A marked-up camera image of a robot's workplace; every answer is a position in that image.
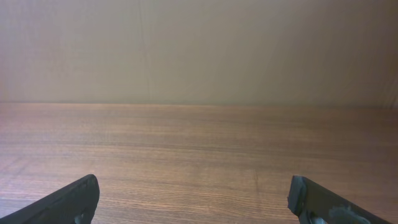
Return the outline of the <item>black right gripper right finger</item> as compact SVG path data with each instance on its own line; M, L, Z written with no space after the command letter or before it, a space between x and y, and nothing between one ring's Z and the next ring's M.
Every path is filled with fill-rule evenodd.
M304 176L292 177L287 201L301 224L391 224Z

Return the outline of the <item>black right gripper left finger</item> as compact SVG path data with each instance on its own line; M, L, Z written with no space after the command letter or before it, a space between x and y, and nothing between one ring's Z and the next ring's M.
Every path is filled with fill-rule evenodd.
M1 224L90 224L100 199L98 179L88 174L1 218Z

